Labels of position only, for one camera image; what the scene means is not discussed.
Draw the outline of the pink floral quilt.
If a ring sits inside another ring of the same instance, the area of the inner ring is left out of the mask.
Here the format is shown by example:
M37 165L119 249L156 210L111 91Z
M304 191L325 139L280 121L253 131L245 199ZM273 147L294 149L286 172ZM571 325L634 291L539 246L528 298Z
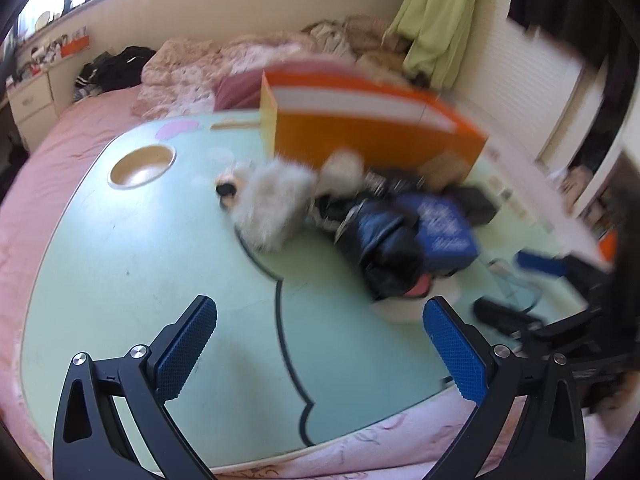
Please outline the pink floral quilt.
M155 120L210 112L224 77L316 51L317 43L303 32L244 35L226 44L171 38L143 66L131 113Z

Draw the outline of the green hanging garment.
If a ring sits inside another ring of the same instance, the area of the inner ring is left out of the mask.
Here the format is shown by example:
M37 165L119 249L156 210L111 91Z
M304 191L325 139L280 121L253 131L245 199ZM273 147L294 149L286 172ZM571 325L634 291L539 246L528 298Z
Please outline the green hanging garment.
M422 75L435 90L457 79L468 44L476 0L404 0L386 30L410 42L402 64L409 77Z

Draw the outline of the black clothes pile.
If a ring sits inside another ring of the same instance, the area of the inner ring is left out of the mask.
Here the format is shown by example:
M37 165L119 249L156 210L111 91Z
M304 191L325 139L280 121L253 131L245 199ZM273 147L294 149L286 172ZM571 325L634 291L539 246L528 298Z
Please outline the black clothes pile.
M143 67L155 53L138 46L126 47L115 55L101 53L81 69L74 84L73 102L141 84Z

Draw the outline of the green foil wrapper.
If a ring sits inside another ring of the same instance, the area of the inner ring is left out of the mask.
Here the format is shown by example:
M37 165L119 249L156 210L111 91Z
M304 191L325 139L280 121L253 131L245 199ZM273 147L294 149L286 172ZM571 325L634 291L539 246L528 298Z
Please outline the green foil wrapper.
M424 177L398 169L370 169L363 179L363 188L374 196L396 196L418 192Z

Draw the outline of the black plastic bag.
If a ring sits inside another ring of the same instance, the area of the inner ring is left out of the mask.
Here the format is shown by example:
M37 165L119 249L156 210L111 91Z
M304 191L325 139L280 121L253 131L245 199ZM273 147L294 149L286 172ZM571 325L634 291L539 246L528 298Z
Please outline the black plastic bag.
M431 289L418 241L420 220L387 200L365 200L352 208L334 243L376 300L423 298Z

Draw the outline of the blue tin box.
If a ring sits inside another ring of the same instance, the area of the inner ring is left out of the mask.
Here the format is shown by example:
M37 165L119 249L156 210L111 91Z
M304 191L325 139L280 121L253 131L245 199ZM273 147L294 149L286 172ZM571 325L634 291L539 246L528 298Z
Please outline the blue tin box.
M404 194L395 204L418 218L418 240L424 270L450 276L468 268L480 255L472 226L449 198L428 194Z

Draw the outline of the clear bag white cotton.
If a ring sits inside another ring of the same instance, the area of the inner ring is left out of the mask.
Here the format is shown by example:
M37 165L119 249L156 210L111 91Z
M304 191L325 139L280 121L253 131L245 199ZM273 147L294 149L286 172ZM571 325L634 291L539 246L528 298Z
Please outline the clear bag white cotton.
M355 195L361 188L363 176L364 163L358 153L336 150L319 171L316 195Z

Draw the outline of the brown playing card box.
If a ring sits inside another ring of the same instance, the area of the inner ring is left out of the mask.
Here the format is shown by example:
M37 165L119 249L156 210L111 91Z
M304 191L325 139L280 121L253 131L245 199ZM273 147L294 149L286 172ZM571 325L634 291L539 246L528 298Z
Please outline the brown playing card box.
M453 186L447 195L458 205L470 226L486 226L498 207L476 186Z

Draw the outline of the dark pink pillow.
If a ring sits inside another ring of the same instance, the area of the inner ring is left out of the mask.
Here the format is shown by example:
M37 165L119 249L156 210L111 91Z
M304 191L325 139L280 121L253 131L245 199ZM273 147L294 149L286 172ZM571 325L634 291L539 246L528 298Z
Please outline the dark pink pillow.
M264 70L224 76L215 88L214 110L256 110L262 94L262 73Z

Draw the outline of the beige clothes pile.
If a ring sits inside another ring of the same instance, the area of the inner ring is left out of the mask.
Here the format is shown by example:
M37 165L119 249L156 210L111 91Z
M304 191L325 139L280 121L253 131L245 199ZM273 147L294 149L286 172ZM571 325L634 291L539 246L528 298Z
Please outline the beige clothes pile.
M394 72L410 48L410 41L388 32L390 21L370 15L349 15L341 21L322 20L302 29L323 53L374 63Z

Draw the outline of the green cartoon lap table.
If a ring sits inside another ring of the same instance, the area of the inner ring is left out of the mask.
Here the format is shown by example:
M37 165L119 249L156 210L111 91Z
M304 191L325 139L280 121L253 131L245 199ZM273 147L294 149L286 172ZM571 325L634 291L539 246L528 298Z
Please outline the green cartoon lap table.
M30 297L21 375L34 426L52 441L75 353L122 356L205 295L215 331L167 408L207 466L248 478L430 468L472 404L448 382L421 305L372 304L313 229L252 252L218 205L218 174L264 154L257 119L149 122L104 148Z

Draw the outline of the brown fuzzy pouch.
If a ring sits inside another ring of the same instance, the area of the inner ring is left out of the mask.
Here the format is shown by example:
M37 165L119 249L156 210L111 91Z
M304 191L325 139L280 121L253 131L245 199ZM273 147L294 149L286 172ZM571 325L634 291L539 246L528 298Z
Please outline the brown fuzzy pouch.
M440 193L446 186L464 181L472 166L458 154L444 151L424 162L418 173L423 179L422 188L431 193Z

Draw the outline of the orange cardboard box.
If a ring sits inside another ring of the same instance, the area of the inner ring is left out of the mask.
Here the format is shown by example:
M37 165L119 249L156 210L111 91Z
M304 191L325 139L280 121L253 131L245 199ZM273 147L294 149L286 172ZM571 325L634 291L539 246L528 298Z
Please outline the orange cardboard box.
M314 169L341 148L370 167L413 170L443 152L473 165L486 143L432 92L284 70L262 73L260 133L269 156Z

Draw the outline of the pig figurine keychain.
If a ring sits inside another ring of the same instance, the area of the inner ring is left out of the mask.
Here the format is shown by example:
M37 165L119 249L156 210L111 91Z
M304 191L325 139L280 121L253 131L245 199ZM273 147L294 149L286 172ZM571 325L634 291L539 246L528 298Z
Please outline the pig figurine keychain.
M230 210L234 207L254 170L254 162L234 162L216 177L215 191L221 208Z

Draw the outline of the white fluffy pompom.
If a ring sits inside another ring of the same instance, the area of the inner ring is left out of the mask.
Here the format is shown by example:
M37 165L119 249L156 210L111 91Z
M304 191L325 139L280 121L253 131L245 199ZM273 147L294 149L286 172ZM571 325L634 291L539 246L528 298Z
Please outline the white fluffy pompom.
M310 168L274 158L250 170L230 218L256 252L278 252L304 223L318 176Z

